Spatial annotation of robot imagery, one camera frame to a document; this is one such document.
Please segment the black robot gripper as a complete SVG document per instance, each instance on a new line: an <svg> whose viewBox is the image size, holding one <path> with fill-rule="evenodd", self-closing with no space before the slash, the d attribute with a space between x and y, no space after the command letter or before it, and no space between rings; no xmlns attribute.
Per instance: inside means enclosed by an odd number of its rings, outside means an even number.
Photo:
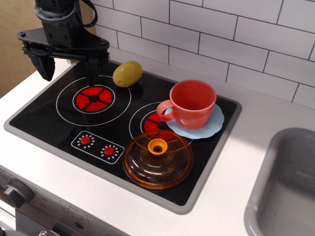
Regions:
<svg viewBox="0 0 315 236"><path fill-rule="evenodd" d="M98 80L99 64L109 62L109 42L86 30L97 22L94 5L94 19L83 23L78 4L36 4L34 11L42 28L23 30L17 34L25 47L38 45L41 56L31 55L30 59L41 77L51 81L55 72L55 60L49 56L85 61L86 78L89 86Z"/></svg>

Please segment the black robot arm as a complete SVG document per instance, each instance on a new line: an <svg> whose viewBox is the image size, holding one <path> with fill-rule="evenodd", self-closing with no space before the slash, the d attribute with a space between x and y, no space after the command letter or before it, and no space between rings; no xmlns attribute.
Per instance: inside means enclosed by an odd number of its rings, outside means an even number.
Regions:
<svg viewBox="0 0 315 236"><path fill-rule="evenodd" d="M17 34L22 50L43 79L50 81L55 72L55 58L84 62L89 85L97 82L99 69L109 62L109 42L87 31L98 20L83 23L77 0L37 0L34 10L42 27Z"/></svg>

